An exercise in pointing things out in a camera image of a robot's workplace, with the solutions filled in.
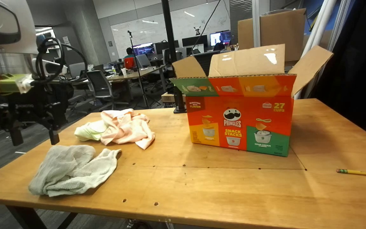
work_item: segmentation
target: open box flap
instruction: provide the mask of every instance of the open box flap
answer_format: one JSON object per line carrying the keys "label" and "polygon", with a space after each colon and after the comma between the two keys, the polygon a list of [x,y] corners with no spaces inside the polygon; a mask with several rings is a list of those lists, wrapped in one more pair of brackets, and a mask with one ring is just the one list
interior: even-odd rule
{"label": "open box flap", "polygon": [[208,75],[282,74],[283,69],[284,44],[274,44],[213,55]]}
{"label": "open box flap", "polygon": [[206,77],[204,70],[197,62],[196,57],[189,56],[187,58],[173,62],[174,72],[176,77]]}
{"label": "open box flap", "polygon": [[292,95],[297,94],[305,85],[307,85],[332,56],[333,53],[330,51],[326,51],[320,46],[312,47],[305,56],[302,56],[288,71],[288,74],[297,75]]}

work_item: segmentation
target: cardboard box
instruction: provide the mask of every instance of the cardboard box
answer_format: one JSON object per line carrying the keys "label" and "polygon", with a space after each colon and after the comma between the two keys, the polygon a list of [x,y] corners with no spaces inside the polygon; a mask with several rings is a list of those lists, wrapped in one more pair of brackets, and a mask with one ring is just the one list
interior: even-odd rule
{"label": "cardboard box", "polygon": [[[262,15],[260,44],[286,44],[286,61],[297,61],[304,48],[305,9]],[[253,20],[237,20],[237,43],[240,50],[254,47]]]}
{"label": "cardboard box", "polygon": [[192,142],[286,156],[292,95],[330,56],[315,47],[288,74],[283,44],[213,55],[208,76],[194,57],[174,62]]}

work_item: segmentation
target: pringles box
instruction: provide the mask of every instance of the pringles box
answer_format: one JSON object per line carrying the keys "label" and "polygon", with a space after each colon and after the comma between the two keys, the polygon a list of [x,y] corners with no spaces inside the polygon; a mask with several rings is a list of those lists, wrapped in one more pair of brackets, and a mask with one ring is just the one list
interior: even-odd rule
{"label": "pringles box", "polygon": [[286,156],[293,95],[330,56],[316,46],[287,74],[283,44],[174,62],[192,142]]}

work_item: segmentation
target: office floor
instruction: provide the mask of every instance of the office floor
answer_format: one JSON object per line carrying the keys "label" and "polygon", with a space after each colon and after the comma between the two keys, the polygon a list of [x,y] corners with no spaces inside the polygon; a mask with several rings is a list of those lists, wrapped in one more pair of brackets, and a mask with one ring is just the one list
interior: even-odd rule
{"label": "office floor", "polygon": [[[161,93],[149,93],[149,104],[146,105],[142,99],[142,93],[140,93],[140,86],[137,83],[131,84],[132,91],[132,102],[129,104],[115,104],[115,109],[123,108],[133,108],[133,109],[146,109],[146,108],[160,108],[162,104],[160,103]],[[85,107],[77,108],[68,113],[68,123],[71,125],[79,118],[84,117],[88,112],[79,112],[79,111],[90,111],[94,105],[91,103],[86,103]],[[24,144],[19,146],[13,146],[10,141],[10,136],[4,130],[0,130],[0,168],[7,164],[9,161],[19,158],[20,155],[25,154],[29,149],[34,147],[35,145],[40,144],[42,141],[48,139],[47,130],[37,123],[30,123],[24,126],[21,130]],[[47,225],[47,228],[57,228],[61,221],[67,216],[67,212],[62,211],[51,211],[51,210],[37,210],[38,215]],[[86,215],[80,214],[77,215],[74,221],[70,224],[68,228],[74,229],[90,229],[98,228],[100,229],[109,229],[109,228],[127,228],[127,219],[113,217],[113,216],[96,216],[96,215]],[[149,223],[150,228],[152,229],[164,229],[165,225],[160,223]],[[187,226],[187,225],[174,225],[176,229],[198,229],[198,226]],[[16,220],[11,216],[5,206],[0,205],[0,228],[21,228]]]}

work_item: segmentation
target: black chair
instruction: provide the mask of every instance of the black chair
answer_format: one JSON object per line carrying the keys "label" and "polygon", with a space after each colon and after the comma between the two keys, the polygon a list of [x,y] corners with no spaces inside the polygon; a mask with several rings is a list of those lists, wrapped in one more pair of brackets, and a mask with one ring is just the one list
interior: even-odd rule
{"label": "black chair", "polygon": [[95,100],[100,103],[98,111],[113,109],[114,98],[105,75],[99,70],[94,70],[86,72],[86,79],[89,80],[89,88],[94,93]]}

